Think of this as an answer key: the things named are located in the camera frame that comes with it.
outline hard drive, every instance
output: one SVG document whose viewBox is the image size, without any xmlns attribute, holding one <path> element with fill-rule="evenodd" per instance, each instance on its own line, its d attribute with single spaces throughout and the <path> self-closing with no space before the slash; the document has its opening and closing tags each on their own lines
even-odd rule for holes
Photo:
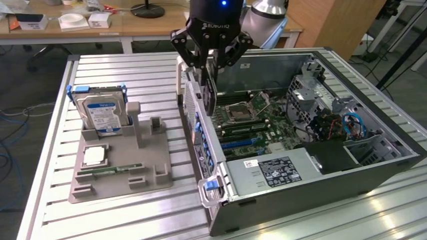
<svg viewBox="0 0 427 240">
<path fill-rule="evenodd" d="M 66 86 L 66 95 L 78 111 L 85 130 L 94 129 L 99 137 L 119 135 L 129 125 L 126 87 Z"/>
</svg>

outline desk leg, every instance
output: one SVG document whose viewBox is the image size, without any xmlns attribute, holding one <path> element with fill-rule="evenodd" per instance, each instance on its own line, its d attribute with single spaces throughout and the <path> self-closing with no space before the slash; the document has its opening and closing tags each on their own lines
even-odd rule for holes
<svg viewBox="0 0 427 240">
<path fill-rule="evenodd" d="M 122 47 L 122 53 L 123 54 L 131 54 L 131 37 L 130 36 L 123 36 L 119 38 L 119 42 L 121 42 L 121 47 Z"/>
<path fill-rule="evenodd" d="M 404 26 L 402 30 L 401 30 L 400 33 L 398 33 L 398 36 L 394 38 L 394 40 L 393 40 L 393 42 L 392 42 L 392 44 L 390 44 L 392 47 L 388 48 L 388 52 L 392 52 L 392 51 L 396 49 L 398 43 L 401 42 L 402 38 L 405 37 L 405 35 L 406 35 L 408 32 L 409 32 L 408 29 L 410 29 L 412 26 L 413 26 L 414 23 L 416 23 L 416 20 L 417 20 L 416 18 L 420 16 L 420 14 L 422 14 L 422 12 L 424 12 L 425 9 L 427 9 L 427 5 L 422 6 L 422 7 L 418 9 L 418 11 L 414 13 L 414 15 L 412 16 L 412 18 L 409 19 L 408 24 Z"/>
<path fill-rule="evenodd" d="M 406 8 L 406 6 L 408 6 L 408 5 L 404 3 L 404 1 L 401 1 L 401 2 L 400 2 L 400 5 L 398 5 L 398 7 L 397 7 L 397 14 L 396 14 L 394 16 L 390 16 L 390 18 L 388 19 L 384 27 L 381 28 L 381 30 L 380 30 L 380 32 L 378 32 L 378 34 L 377 34 L 373 42 L 372 42 L 370 45 L 368 46 L 368 49 L 366 49 L 366 52 L 368 52 L 368 53 L 372 53 L 372 52 L 374 51 L 376 46 L 380 44 L 380 42 L 381 42 L 381 40 L 382 40 L 382 38 L 384 38 L 388 30 L 390 29 L 390 27 L 392 27 L 396 19 L 398 18 L 400 14 L 401 14 L 402 10 Z"/>
<path fill-rule="evenodd" d="M 289 37 L 285 40 L 284 49 L 292 49 L 294 48 L 296 41 L 298 39 L 300 32 L 293 31 L 289 33 Z"/>
<path fill-rule="evenodd" d="M 425 61 L 427 61 L 427 52 L 418 58 L 418 60 L 413 63 L 410 70 L 416 72 Z"/>
</svg>

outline aluminum slatted table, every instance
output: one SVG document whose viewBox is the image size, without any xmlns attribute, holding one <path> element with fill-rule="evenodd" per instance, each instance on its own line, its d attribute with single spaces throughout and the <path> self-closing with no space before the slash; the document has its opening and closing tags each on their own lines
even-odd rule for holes
<svg viewBox="0 0 427 240">
<path fill-rule="evenodd" d="M 427 133 L 418 124 L 374 91 L 360 74 L 342 65 L 337 55 L 325 50 L 321 54 L 427 148 Z M 368 194 L 209 237 L 176 104 L 176 57 L 173 52 L 70 57 L 18 230 L 19 240 L 352 240 L 406 236 L 427 239 L 425 160 Z M 121 82 L 127 87 L 127 100 L 139 102 L 138 119 L 161 116 L 165 120 L 173 187 L 70 204 L 66 198 L 82 123 L 65 96 L 65 86 L 99 87 Z M 328 73 L 325 82 L 338 96 L 348 94 Z"/>
</svg>

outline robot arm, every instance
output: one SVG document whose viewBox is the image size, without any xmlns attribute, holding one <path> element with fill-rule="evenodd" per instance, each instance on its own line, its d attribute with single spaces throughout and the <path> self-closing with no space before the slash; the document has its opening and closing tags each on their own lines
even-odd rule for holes
<svg viewBox="0 0 427 240">
<path fill-rule="evenodd" d="M 257 0 L 246 7 L 244 0 L 190 0 L 185 28 L 170 32 L 170 43 L 185 64 L 197 69 L 208 114 L 214 107 L 213 84 L 220 69 L 232 66 L 252 45 L 274 47 L 286 23 L 286 2 Z M 194 43 L 193 53 L 186 48 L 188 37 Z M 205 69 L 209 50 L 213 51 L 213 83 Z"/>
</svg>

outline wooden desk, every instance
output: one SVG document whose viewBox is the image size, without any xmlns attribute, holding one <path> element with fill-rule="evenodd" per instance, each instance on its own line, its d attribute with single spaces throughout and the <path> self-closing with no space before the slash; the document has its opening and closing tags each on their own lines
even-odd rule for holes
<svg viewBox="0 0 427 240">
<path fill-rule="evenodd" d="M 111 7 L 129 9 L 142 0 L 102 0 L 101 2 Z M 131 53 L 131 41 L 168 40 L 172 30 L 181 29 L 185 26 L 184 12 L 185 0 L 177 0 L 176 3 L 184 6 L 172 5 L 170 0 L 157 0 L 155 3 L 164 8 L 165 14 L 159 18 L 146 19 L 131 15 L 129 11 L 110 16 L 109 28 L 90 28 L 78 31 L 61 32 L 57 17 L 62 11 L 70 10 L 70 6 L 47 6 L 43 0 L 30 0 L 29 6 L 34 13 L 45 14 L 47 21 L 45 30 L 21 30 L 9 31 L 9 19 L 0 21 L 0 45 L 33 45 L 33 44 L 70 44 L 70 43 L 102 43 L 119 42 L 122 52 Z M 302 27 L 288 18 L 281 37 L 286 38 L 285 48 L 292 48 L 298 38 Z"/>
</svg>

